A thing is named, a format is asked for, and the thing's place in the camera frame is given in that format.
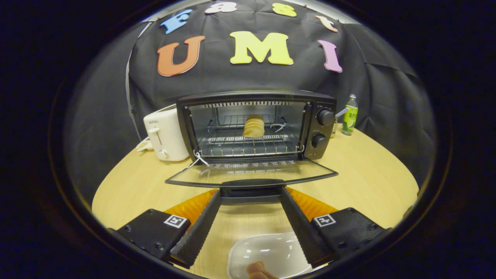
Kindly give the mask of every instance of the letter m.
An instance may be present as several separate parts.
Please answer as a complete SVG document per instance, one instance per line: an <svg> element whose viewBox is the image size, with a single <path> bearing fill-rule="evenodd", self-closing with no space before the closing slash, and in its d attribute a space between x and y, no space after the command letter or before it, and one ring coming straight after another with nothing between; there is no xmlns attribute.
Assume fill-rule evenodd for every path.
<svg viewBox="0 0 496 279"><path fill-rule="evenodd" d="M281 33L269 33L263 41L260 41L249 31L238 31L230 34L235 39L235 53L231 58L233 64L248 64L251 57L248 50L255 59L262 63L270 50L269 62L272 64L292 65L293 59L289 57L286 45L287 35Z"/></svg>

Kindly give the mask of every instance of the white bowl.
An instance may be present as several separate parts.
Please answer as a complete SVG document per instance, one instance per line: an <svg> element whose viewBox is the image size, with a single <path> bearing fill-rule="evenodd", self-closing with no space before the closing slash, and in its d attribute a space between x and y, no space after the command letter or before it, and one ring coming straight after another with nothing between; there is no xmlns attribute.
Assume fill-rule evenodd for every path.
<svg viewBox="0 0 496 279"><path fill-rule="evenodd" d="M229 252L227 275L230 279L249 279L247 266L258 261L280 279L312 271L294 232L261 234L237 242Z"/></svg>

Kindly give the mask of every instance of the black knob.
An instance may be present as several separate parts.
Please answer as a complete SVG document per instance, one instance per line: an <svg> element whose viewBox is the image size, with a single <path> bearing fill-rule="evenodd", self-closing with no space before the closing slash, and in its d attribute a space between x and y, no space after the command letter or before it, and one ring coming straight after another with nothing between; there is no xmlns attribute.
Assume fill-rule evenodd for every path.
<svg viewBox="0 0 496 279"><path fill-rule="evenodd" d="M324 135L318 134L317 136L313 137L313 139L311 140L311 144L313 145L313 147L321 149L325 148L327 140Z"/></svg>
<svg viewBox="0 0 496 279"><path fill-rule="evenodd" d="M334 113L330 110L323 109L317 114L317 121L324 126L329 126L334 123Z"/></svg>

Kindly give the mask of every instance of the foam letter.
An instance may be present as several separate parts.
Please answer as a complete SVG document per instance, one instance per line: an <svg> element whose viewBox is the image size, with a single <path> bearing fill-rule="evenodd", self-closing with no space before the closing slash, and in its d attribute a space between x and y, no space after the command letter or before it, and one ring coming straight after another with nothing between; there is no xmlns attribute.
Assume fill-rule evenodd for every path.
<svg viewBox="0 0 496 279"><path fill-rule="evenodd" d="M234 57L231 58L233 64L248 64L251 57L248 50L255 59L262 63L270 50L269 62L272 64L292 65L293 59L289 57L286 40L288 36L281 33L269 33L261 42L253 33L249 31L238 31L230 34L236 40Z"/></svg>
<svg viewBox="0 0 496 279"><path fill-rule="evenodd" d="M329 30L331 31L334 31L334 32L337 32L338 29L334 28L333 23L332 21L328 20L327 18L325 18L324 16L321 16L321 15L316 15L315 16L316 18L320 19L320 22L322 22L322 24Z"/></svg>
<svg viewBox="0 0 496 279"><path fill-rule="evenodd" d="M336 46L327 41L318 40L324 48L325 64L324 67L331 71L342 72L343 68L339 66L338 57L336 55Z"/></svg>
<svg viewBox="0 0 496 279"><path fill-rule="evenodd" d="M205 13L216 13L216 12L232 12L235 11L236 9L236 3L233 2L224 2L224 3L217 3L210 8L205 10Z"/></svg>
<svg viewBox="0 0 496 279"><path fill-rule="evenodd" d="M171 33L172 31L178 29L179 27L183 26L186 24L187 19L189 18L190 12L192 12L192 9L187 9L169 19L166 21L162 22L160 26L164 25L167 28L167 31L165 31L166 34Z"/></svg>
<svg viewBox="0 0 496 279"><path fill-rule="evenodd" d="M196 36L185 40L187 47L186 59L181 64L173 64L172 57L174 56L174 49L179 43L172 43L167 46L161 47L158 53L158 73L164 76L173 76L191 69L198 61L198 54L200 51L200 42L205 39L205 36Z"/></svg>
<svg viewBox="0 0 496 279"><path fill-rule="evenodd" d="M287 16L296 16L295 8L289 5L274 3L272 4L272 6L274 7L272 10L278 14L287 15Z"/></svg>

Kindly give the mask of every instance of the white toaster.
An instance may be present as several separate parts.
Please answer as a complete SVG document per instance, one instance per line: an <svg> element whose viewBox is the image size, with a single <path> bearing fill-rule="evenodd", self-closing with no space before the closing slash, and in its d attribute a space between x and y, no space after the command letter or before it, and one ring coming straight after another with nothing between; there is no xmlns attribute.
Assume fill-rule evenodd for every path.
<svg viewBox="0 0 496 279"><path fill-rule="evenodd" d="M182 161L189 156L175 104L145 116L143 121L149 141L160 160Z"/></svg>

